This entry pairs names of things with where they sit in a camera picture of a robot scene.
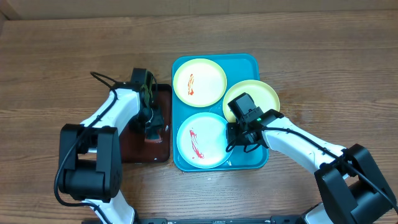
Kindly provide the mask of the green and red sponge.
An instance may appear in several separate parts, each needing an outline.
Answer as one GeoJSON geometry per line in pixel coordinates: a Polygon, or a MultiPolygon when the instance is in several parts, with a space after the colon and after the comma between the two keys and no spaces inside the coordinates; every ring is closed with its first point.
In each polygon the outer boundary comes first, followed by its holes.
{"type": "Polygon", "coordinates": [[[160,143],[162,142],[162,137],[158,132],[154,132],[154,133],[147,133],[146,134],[146,138],[145,138],[145,142],[148,143],[160,143]]]}

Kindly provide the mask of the yellow plate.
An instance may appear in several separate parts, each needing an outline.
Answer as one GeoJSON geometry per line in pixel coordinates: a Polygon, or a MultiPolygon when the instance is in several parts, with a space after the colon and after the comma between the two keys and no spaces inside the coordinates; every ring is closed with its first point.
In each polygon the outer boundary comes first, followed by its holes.
{"type": "Polygon", "coordinates": [[[259,106],[263,112],[269,109],[280,111],[279,97],[271,86],[259,80],[244,80],[234,84],[223,98],[223,114],[229,123],[234,123],[236,118],[228,103],[242,93],[250,95],[254,104],[259,106]]]}
{"type": "Polygon", "coordinates": [[[177,97],[192,107],[207,107],[219,101],[228,81],[216,62],[195,58],[183,63],[175,72],[173,88],[177,97]]]}

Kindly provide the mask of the light blue plate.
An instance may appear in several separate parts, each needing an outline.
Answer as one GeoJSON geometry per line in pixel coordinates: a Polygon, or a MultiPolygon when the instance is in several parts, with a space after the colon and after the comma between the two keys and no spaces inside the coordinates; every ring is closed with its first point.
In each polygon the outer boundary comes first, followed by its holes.
{"type": "Polygon", "coordinates": [[[177,149],[182,159],[199,169],[212,169],[224,164],[230,157],[226,152],[227,120],[202,112],[191,115],[179,127],[177,149]]]}

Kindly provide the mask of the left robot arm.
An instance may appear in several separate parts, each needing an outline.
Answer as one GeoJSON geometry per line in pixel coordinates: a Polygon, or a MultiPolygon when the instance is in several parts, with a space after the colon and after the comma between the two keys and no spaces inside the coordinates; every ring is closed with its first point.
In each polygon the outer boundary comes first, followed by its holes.
{"type": "Polygon", "coordinates": [[[138,223],[121,192],[122,162],[161,150],[165,124],[157,94],[152,82],[116,82],[93,115],[62,128],[53,184],[59,203],[90,207],[102,223],[138,223]]]}

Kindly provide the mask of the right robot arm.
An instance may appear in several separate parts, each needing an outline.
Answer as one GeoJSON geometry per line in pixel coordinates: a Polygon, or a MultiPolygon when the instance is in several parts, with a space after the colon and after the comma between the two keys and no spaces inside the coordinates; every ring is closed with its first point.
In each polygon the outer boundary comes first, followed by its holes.
{"type": "Polygon", "coordinates": [[[326,142],[294,125],[276,110],[234,109],[227,125],[227,151],[264,146],[280,152],[313,174],[321,202],[294,218],[295,223],[374,223],[397,200],[370,152],[326,142]]]}

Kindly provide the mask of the black tray with red water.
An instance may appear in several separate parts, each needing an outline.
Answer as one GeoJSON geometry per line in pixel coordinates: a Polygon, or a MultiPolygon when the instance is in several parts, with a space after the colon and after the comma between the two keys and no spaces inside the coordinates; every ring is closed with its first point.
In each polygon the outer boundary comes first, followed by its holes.
{"type": "Polygon", "coordinates": [[[119,137],[123,163],[165,162],[170,157],[172,87],[160,84],[158,91],[155,103],[160,106],[164,117],[164,127],[160,129],[162,142],[145,142],[146,134],[131,131],[128,123],[119,137]]]}

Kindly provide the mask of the teal plastic tray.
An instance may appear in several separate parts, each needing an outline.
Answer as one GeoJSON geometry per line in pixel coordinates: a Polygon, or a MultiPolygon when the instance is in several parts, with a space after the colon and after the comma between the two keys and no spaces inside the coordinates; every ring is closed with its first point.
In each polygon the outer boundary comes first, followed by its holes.
{"type": "Polygon", "coordinates": [[[193,114],[210,112],[224,119],[223,98],[226,92],[236,83],[244,80],[259,80],[259,67],[257,60],[249,54],[221,54],[221,55],[194,55],[178,58],[172,66],[172,134],[173,134],[173,159],[174,164],[184,172],[199,172],[212,170],[239,170],[258,169],[268,160],[269,151],[265,147],[259,147],[252,152],[244,152],[243,146],[236,146],[229,159],[222,165],[212,169],[199,169],[185,162],[177,149],[177,132],[181,124],[193,114]],[[223,97],[215,104],[207,107],[192,107],[183,103],[175,94],[173,78],[177,69],[185,62],[195,58],[206,58],[216,62],[224,70],[227,77],[227,87],[223,97]]]}

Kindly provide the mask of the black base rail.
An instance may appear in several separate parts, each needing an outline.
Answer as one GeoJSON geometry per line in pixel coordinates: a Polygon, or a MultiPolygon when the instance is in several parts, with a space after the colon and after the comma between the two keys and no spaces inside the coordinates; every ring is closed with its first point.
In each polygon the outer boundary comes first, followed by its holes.
{"type": "Polygon", "coordinates": [[[140,224],[297,224],[304,223],[300,215],[276,215],[269,218],[213,218],[213,219],[179,219],[140,218],[134,223],[140,224]]]}

